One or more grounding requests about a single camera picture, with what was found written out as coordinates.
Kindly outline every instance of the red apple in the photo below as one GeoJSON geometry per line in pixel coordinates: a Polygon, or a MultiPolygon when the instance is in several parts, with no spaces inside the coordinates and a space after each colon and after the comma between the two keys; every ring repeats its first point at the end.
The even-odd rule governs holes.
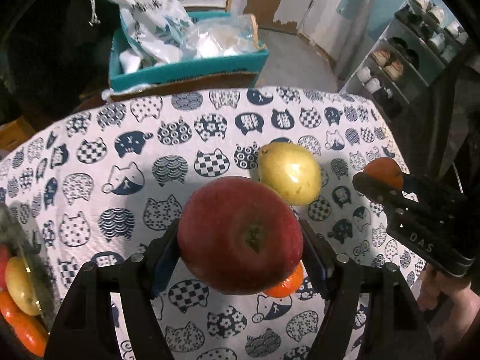
{"type": "Polygon", "coordinates": [[[10,259],[10,251],[7,245],[0,244],[0,263],[8,261],[10,259]]]}
{"type": "Polygon", "coordinates": [[[0,244],[0,291],[7,289],[5,283],[5,269],[7,268],[8,260],[10,259],[10,252],[6,245],[0,244]]]}
{"type": "Polygon", "coordinates": [[[238,176],[193,193],[178,224],[178,245],[192,274],[224,294],[249,295],[288,278],[303,236],[289,205],[265,184],[238,176]]]}

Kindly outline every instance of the yellow pear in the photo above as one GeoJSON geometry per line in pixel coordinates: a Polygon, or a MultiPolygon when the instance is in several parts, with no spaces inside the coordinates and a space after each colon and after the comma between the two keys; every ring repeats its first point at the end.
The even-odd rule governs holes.
{"type": "Polygon", "coordinates": [[[9,259],[5,269],[5,282],[11,298],[20,310],[28,315],[40,314],[32,280],[20,257],[9,259]]]}
{"type": "Polygon", "coordinates": [[[260,181],[277,191],[290,205],[310,204],[322,186],[320,166],[304,147],[272,142],[258,153],[260,181]]]}

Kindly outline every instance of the fruit bowl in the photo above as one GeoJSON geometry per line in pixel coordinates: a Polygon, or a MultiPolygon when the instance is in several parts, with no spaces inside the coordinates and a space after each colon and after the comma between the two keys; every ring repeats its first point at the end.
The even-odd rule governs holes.
{"type": "Polygon", "coordinates": [[[41,356],[60,302],[43,262],[46,253],[35,236],[32,243],[29,238],[0,203],[0,311],[23,346],[41,356]]]}

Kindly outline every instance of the apple stem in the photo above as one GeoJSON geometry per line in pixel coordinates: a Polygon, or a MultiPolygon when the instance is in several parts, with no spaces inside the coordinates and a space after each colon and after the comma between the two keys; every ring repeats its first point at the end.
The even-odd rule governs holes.
{"type": "Polygon", "coordinates": [[[265,233],[262,227],[259,225],[250,225],[250,228],[243,233],[244,241],[250,246],[255,253],[259,254],[263,240],[265,239],[265,233]]]}

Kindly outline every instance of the cat pattern tablecloth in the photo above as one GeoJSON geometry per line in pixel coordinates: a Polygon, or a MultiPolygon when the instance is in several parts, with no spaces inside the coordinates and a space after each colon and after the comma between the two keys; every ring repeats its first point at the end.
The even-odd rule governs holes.
{"type": "MultiPolygon", "coordinates": [[[[321,193],[297,214],[336,252],[372,266],[392,261],[412,284],[424,261],[387,235],[382,205],[352,186],[352,176],[380,156],[407,172],[378,111],[358,96],[268,87],[106,104],[54,123],[8,155],[0,200],[46,251],[62,299],[85,262],[108,266],[143,252],[210,180],[256,179],[258,150],[272,141],[302,145],[321,166],[321,193]]],[[[174,356],[188,360],[304,359],[326,306],[308,277],[282,299],[225,296],[182,261],[152,304],[174,356]]],[[[359,302],[352,321],[349,356],[361,342],[366,306],[359,302]]],[[[112,311],[122,357],[133,359],[117,294],[112,311]]]]}

